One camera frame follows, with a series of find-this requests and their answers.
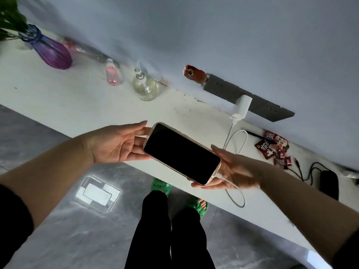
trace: pink bottle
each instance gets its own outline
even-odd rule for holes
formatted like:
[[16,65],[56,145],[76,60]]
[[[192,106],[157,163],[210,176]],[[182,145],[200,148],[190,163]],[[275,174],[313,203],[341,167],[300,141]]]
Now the pink bottle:
[[107,83],[109,83],[111,86],[117,86],[123,83],[123,77],[121,71],[119,77],[117,73],[117,69],[111,58],[108,58],[106,62],[106,77],[107,77]]

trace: gray wall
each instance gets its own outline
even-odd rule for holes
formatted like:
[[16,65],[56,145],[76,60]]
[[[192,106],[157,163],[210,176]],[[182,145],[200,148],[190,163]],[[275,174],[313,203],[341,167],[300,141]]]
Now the gray wall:
[[19,2],[30,21],[119,61],[140,59],[221,110],[232,105],[188,81],[186,64],[288,108],[295,117],[246,120],[359,169],[359,0]]

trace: black pants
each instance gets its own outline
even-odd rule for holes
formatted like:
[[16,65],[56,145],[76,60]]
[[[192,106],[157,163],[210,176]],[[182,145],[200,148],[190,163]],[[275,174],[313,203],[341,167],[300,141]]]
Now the black pants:
[[215,268],[198,212],[183,209],[173,218],[171,232],[167,196],[160,191],[147,195],[125,265],[133,268]]

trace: gold phone frame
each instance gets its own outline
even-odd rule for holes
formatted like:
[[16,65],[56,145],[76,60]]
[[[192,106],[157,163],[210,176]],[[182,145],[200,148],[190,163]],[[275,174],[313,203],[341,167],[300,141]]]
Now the gold phone frame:
[[[196,142],[195,140],[191,139],[191,138],[188,137],[187,135],[181,133],[180,131],[178,131],[178,130],[174,129],[173,127],[171,127],[171,126],[169,126],[169,125],[167,125],[167,124],[165,124],[165,123],[162,123],[162,122],[155,123],[155,124],[153,125],[153,127],[151,128],[151,131],[150,131],[150,133],[147,135],[146,140],[145,140],[145,142],[144,142],[144,144],[143,144],[143,149],[144,149],[144,150],[145,150],[145,146],[146,146],[146,144],[147,144],[148,139],[150,138],[150,136],[151,136],[151,134],[152,134],[152,132],[153,132],[155,126],[158,125],[158,124],[161,124],[161,125],[163,125],[163,126],[169,128],[169,129],[175,131],[175,132],[178,133],[179,135],[185,137],[186,139],[188,139],[188,140],[194,142],[195,144],[197,144],[197,145],[199,145],[200,147],[206,149],[207,151],[211,152],[212,154],[215,154],[216,156],[218,156],[216,153],[214,153],[211,149],[205,147],[203,144],[200,144],[199,142]],[[148,155],[148,156],[150,156],[150,157],[153,158],[154,160],[156,160],[156,161],[162,163],[163,165],[167,166],[168,168],[171,168],[173,171],[179,173],[180,175],[182,175],[182,176],[184,176],[184,177],[187,177],[186,175],[184,175],[183,173],[181,173],[181,172],[175,170],[175,169],[172,168],[171,166],[168,166],[166,163],[163,163],[163,162],[160,161],[158,158],[155,158],[155,157],[151,156],[150,154],[147,154],[146,152],[145,152],[145,154]],[[190,177],[187,177],[187,178],[189,178],[191,181],[193,181],[193,182],[195,182],[195,183],[198,183],[199,185],[202,185],[202,186],[207,185],[207,184],[208,184],[209,182],[211,182],[211,180],[215,177],[216,173],[218,172],[219,168],[221,167],[221,158],[220,158],[219,156],[218,156],[218,158],[220,159],[219,164],[218,164],[217,168],[214,170],[212,176],[209,178],[209,180],[207,181],[206,184],[202,185],[202,184],[199,184],[197,181],[193,180],[193,179],[190,178]]]

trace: purple vase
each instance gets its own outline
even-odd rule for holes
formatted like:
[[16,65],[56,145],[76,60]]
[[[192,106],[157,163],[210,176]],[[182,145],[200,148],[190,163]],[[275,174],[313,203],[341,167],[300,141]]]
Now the purple vase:
[[19,33],[20,39],[30,43],[47,65],[61,70],[68,69],[72,58],[65,46],[43,35],[35,25],[28,26],[26,33]]

